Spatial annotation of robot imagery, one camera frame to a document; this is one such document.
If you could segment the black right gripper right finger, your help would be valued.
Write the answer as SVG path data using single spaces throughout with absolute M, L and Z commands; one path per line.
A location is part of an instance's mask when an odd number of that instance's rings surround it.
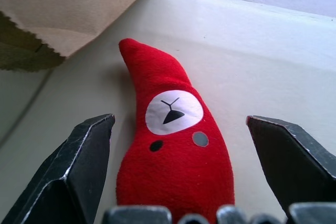
M 246 125 L 286 224 L 336 224 L 336 156 L 297 124 L 250 115 Z

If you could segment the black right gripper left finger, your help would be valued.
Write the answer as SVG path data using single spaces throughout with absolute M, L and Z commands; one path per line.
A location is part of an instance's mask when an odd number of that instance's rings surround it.
M 43 161 L 1 224 L 93 224 L 114 124 L 114 114 L 103 114 L 75 126 Z

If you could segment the red chili plush toy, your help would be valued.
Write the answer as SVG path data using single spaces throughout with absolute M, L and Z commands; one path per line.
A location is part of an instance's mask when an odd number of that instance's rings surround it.
M 133 143 L 117 175 L 117 203 L 167 207 L 173 222 L 200 214 L 216 224 L 235 202 L 221 132 L 181 64 L 134 39 L 119 43 L 136 91 Z

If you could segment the brown paper bag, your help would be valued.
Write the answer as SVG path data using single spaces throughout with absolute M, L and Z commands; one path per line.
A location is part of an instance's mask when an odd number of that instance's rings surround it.
M 54 68 L 136 0 L 0 0 L 0 70 Z

